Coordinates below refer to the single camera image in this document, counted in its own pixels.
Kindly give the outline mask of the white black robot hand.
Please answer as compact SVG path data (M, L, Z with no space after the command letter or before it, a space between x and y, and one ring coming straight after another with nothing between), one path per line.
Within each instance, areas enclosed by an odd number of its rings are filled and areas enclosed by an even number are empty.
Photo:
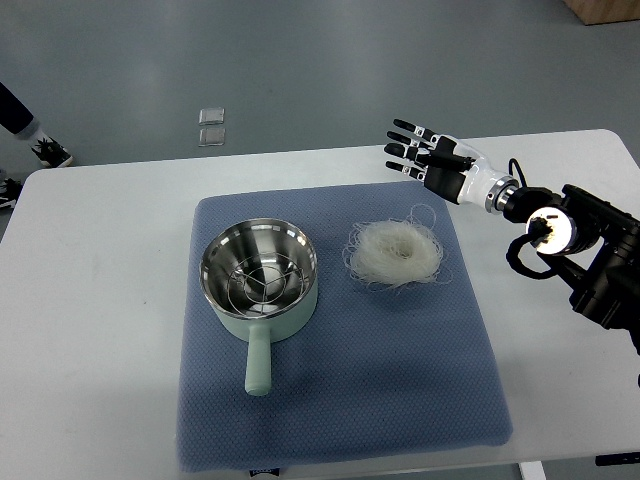
M389 131L384 152L394 156L385 166L419 182L453 204L474 204L489 213L504 209L520 183L493 169L487 158L465 142L401 119Z

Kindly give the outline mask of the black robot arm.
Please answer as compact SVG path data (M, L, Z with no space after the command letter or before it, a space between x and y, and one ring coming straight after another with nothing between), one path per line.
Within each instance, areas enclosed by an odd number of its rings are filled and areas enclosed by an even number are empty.
M575 185L557 194L527 184L514 158L516 185L499 197L504 218L523 223L506 260L531 279L554 276L571 289L574 312L605 329L629 332L639 346L639 220Z

